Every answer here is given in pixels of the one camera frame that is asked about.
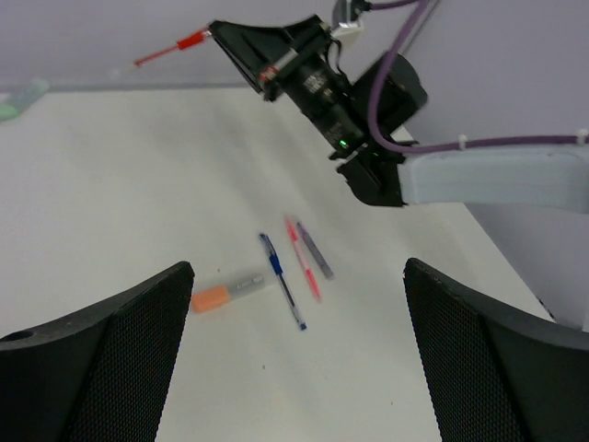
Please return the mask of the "green highlighter pen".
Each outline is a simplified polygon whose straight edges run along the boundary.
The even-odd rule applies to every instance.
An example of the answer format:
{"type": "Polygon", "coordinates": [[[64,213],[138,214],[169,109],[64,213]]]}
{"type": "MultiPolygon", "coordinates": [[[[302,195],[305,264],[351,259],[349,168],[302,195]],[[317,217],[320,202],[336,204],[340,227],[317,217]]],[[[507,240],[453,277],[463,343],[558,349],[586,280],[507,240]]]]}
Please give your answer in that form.
{"type": "Polygon", "coordinates": [[[33,104],[40,100],[50,89],[50,84],[44,80],[35,78],[25,86],[9,93],[1,100],[1,122],[16,119],[33,104]]]}

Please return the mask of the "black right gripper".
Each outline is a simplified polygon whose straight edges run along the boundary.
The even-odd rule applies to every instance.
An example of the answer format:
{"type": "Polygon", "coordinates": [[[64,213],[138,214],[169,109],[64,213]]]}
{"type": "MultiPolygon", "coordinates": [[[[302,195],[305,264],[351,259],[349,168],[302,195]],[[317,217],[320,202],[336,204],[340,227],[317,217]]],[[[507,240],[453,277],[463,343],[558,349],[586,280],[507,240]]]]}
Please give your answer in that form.
{"type": "Polygon", "coordinates": [[[365,123],[353,109],[346,75],[329,66],[329,49],[341,44],[316,15],[284,27],[215,20],[209,31],[248,84],[266,101],[286,94],[345,158],[367,142],[365,123]]]}

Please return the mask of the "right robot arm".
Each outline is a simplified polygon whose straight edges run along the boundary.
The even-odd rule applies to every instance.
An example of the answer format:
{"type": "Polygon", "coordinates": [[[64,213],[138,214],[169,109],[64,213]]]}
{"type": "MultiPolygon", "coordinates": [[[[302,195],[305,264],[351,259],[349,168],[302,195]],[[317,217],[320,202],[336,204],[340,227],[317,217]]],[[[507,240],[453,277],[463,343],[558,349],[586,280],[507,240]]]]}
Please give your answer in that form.
{"type": "Polygon", "coordinates": [[[354,196],[371,206],[527,204],[588,210],[588,137],[533,136],[444,148],[382,147],[370,134],[369,93],[377,66],[355,82],[329,64],[329,49],[353,44],[359,20],[309,17],[285,27],[216,20],[209,26],[249,85],[266,101],[288,96],[331,146],[354,196]]]}

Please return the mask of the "purple grey marker pen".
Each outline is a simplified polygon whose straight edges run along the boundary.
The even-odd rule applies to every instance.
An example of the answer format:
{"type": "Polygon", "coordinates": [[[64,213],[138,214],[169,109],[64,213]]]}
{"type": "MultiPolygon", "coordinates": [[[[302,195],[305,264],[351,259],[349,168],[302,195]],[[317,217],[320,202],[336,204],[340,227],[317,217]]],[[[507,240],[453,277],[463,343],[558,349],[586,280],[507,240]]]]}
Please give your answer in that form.
{"type": "Polygon", "coordinates": [[[329,266],[328,262],[326,261],[325,257],[319,250],[317,244],[312,239],[306,228],[300,221],[295,222],[295,227],[297,232],[299,233],[301,239],[303,240],[304,244],[308,248],[311,256],[315,260],[316,264],[318,265],[320,271],[323,273],[324,277],[328,280],[334,279],[334,273],[329,266]]]}

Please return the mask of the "blue gel pen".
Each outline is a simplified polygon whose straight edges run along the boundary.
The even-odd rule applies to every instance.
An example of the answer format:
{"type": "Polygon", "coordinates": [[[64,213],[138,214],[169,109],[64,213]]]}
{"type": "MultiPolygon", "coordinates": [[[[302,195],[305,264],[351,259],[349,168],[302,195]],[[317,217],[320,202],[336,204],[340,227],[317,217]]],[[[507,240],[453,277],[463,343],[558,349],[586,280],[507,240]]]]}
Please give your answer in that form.
{"type": "Polygon", "coordinates": [[[271,239],[265,233],[259,233],[259,239],[262,244],[262,247],[265,250],[265,254],[266,254],[269,264],[273,270],[273,273],[276,276],[281,289],[283,290],[283,294],[286,298],[289,309],[291,310],[291,313],[294,317],[297,327],[300,331],[305,331],[307,329],[306,322],[303,319],[303,317],[299,311],[299,308],[295,302],[295,298],[292,294],[292,291],[290,290],[290,287],[288,286],[286,279],[284,278],[283,268],[282,268],[279,256],[278,256],[278,254],[277,254],[277,252],[271,242],[271,239]]]}

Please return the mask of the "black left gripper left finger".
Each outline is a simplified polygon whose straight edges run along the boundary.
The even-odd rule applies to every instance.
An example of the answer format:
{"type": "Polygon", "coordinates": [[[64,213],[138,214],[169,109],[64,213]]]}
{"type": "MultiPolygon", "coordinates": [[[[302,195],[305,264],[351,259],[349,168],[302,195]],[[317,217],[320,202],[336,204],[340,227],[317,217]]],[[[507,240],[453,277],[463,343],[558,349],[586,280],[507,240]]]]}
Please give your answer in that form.
{"type": "Polygon", "coordinates": [[[156,439],[191,301],[188,262],[1,340],[4,441],[156,439]]]}

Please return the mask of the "orange highlighter pen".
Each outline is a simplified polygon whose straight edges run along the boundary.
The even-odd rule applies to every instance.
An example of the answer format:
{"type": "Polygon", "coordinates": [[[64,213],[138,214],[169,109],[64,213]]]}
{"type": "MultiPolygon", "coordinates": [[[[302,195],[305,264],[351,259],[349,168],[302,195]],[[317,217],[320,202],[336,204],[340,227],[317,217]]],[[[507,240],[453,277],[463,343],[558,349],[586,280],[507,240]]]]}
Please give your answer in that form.
{"type": "Polygon", "coordinates": [[[250,271],[203,285],[191,297],[191,311],[205,313],[263,290],[271,278],[266,272],[250,271]]]}

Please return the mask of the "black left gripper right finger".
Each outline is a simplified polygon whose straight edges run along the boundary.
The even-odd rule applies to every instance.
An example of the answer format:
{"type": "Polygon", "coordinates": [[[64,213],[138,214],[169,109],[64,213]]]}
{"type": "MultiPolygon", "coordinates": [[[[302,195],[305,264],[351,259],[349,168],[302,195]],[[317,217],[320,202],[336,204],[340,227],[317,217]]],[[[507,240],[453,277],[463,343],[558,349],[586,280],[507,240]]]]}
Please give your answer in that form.
{"type": "Polygon", "coordinates": [[[444,441],[585,441],[588,334],[411,258],[410,320],[444,441]]]}

